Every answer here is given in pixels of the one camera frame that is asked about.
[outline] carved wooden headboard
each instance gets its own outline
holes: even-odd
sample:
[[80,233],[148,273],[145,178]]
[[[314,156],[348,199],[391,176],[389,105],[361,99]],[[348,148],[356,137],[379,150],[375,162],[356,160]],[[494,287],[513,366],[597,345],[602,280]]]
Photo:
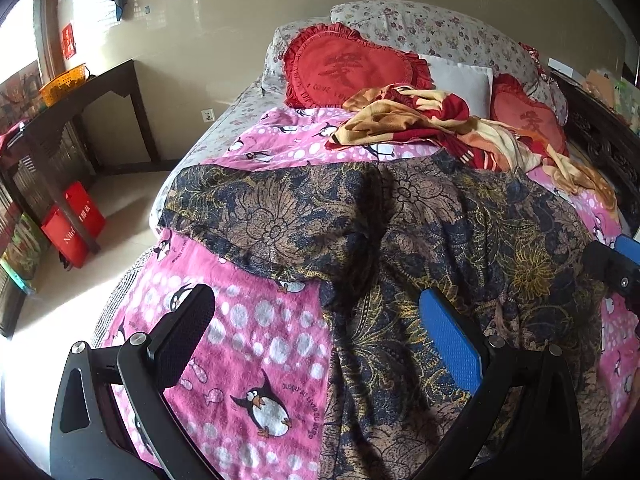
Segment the carved wooden headboard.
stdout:
[[640,138],[582,88],[552,73],[564,93],[569,117],[564,132],[616,187],[618,207],[631,227],[640,226]]

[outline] dark floral quilt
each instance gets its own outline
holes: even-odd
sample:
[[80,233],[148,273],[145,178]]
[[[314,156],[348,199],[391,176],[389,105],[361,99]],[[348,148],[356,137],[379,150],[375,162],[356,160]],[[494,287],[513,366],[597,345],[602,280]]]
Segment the dark floral quilt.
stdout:
[[527,349],[559,344],[586,465],[602,454],[604,290],[580,264],[591,236],[571,206],[523,173],[471,170],[446,152],[261,172],[194,166],[175,179],[161,225],[253,274],[321,280],[334,338],[321,478],[408,478],[464,406],[468,394],[418,317],[429,286],[485,335]]

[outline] red bag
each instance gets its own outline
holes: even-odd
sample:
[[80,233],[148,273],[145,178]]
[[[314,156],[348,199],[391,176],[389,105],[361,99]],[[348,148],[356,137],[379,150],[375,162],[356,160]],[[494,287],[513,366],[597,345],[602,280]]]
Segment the red bag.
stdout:
[[[104,228],[106,221],[92,202],[91,197],[84,190],[84,187],[82,187],[82,184],[75,182],[69,186],[65,191],[65,198],[73,212],[78,215],[82,225],[92,237],[96,238]],[[49,237],[54,247],[74,267],[82,267],[88,248],[57,205],[51,208],[42,222],[42,230]]]

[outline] beige wall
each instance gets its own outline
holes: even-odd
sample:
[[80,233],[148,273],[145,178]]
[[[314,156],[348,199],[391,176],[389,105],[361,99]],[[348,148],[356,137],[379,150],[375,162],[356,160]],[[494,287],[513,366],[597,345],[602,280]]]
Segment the beige wall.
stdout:
[[[60,0],[60,27],[74,26],[94,73],[134,58],[152,131],[165,158],[184,155],[206,130],[200,110],[226,105],[262,72],[278,25],[327,16],[353,0],[129,0],[115,21],[107,0]],[[625,40],[595,0],[414,0],[471,14],[580,72],[622,70]],[[109,95],[84,113],[106,163],[146,160],[130,104]]]

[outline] white pillow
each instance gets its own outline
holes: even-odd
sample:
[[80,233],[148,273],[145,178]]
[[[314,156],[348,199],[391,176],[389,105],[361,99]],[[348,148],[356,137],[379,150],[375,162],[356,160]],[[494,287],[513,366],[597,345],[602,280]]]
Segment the white pillow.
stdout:
[[455,63],[438,56],[420,57],[429,63],[436,90],[446,90],[463,98],[471,115],[489,118],[494,87],[494,72],[490,68]]

